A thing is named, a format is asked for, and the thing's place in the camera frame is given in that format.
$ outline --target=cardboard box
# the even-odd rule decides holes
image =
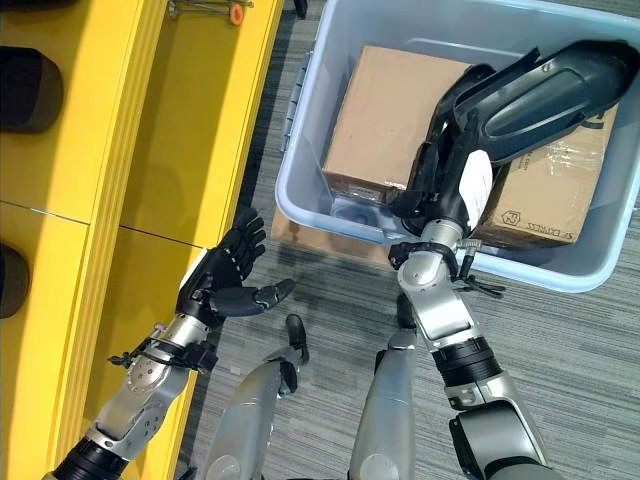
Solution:
[[[589,210],[616,112],[614,107],[505,167],[473,236],[510,249],[574,243]]]
[[[387,248],[324,230],[303,227],[285,217],[278,208],[271,224],[271,237],[298,248],[391,268]]]
[[[406,189],[435,107],[467,67],[365,46],[324,165],[332,191],[384,203],[388,191]]]

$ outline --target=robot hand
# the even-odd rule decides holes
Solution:
[[[245,210],[220,244],[207,250],[180,287],[176,314],[197,318],[210,328],[226,317],[256,315],[289,295],[295,283],[283,280],[261,289],[243,287],[254,261],[264,253],[264,221],[253,209]]]

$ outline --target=plastic storage bin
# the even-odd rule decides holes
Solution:
[[[411,238],[384,209],[334,197],[322,175],[336,117],[364,45],[501,68],[533,47],[546,55],[587,38],[624,39],[640,48],[640,20],[525,0],[329,0],[278,176],[278,206],[299,224],[369,242],[390,245]],[[602,284],[617,262],[640,187],[639,105],[636,78],[620,102],[578,242],[523,252],[491,249],[476,256],[474,267],[563,292]]]

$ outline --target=gray carpet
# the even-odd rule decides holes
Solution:
[[[638,0],[576,0],[640,16]],[[242,200],[270,228],[280,138],[291,85],[310,48],[322,2],[308,18],[283,15],[247,166]],[[554,467],[574,480],[640,478],[640,215],[611,279],[588,294],[551,293],[504,281],[505,300],[468,301],[497,357],[514,377],[546,440]],[[227,322],[220,362],[198,381],[181,461],[202,466],[220,415],[242,378],[284,345],[287,313],[302,316],[312,359],[298,392],[278,405],[264,475],[345,478],[377,350],[394,331],[395,275],[387,269],[267,242],[251,283],[293,277],[293,298],[260,317]],[[414,384],[417,479],[461,479],[442,381],[420,349]]]

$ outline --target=yellow shelf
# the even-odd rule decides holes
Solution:
[[[53,60],[65,98],[60,117],[46,132],[0,134],[3,211],[28,213],[24,219],[16,214],[16,224],[2,218],[0,235],[3,241],[14,238],[32,215],[42,217],[43,225],[51,219],[56,225],[67,222],[84,235],[77,242],[50,228],[32,228],[33,238],[25,233],[15,240],[19,251],[32,255],[38,281],[51,284],[55,293],[49,297],[58,297],[53,311],[27,307],[15,320],[0,323],[3,369],[13,365],[19,372],[15,390],[2,390],[3,417],[11,418],[2,422],[10,443],[0,458],[2,478],[40,478],[81,434],[127,176],[165,9],[156,0],[80,0],[60,8],[2,12],[2,44],[33,47]],[[66,270],[48,270],[54,261]],[[63,281],[73,289],[58,288]],[[39,301],[36,296],[32,290],[29,301]],[[52,321],[55,326],[42,328]],[[22,324],[21,337],[18,330],[9,333],[13,322]],[[4,352],[16,342],[18,356],[5,363]],[[57,355],[43,354],[51,348]],[[29,405],[30,415],[20,413],[23,405]],[[18,448],[22,444],[26,449]]]
[[[240,27],[162,0],[3,11],[2,43],[51,58],[65,99],[47,132],[0,134],[0,236],[34,272],[0,322],[0,478],[66,455],[125,378],[106,357],[170,319],[190,245],[230,225],[283,0],[255,3]],[[125,479],[172,478],[194,380]]]
[[[230,225],[282,3],[165,21],[122,225],[199,246]]]

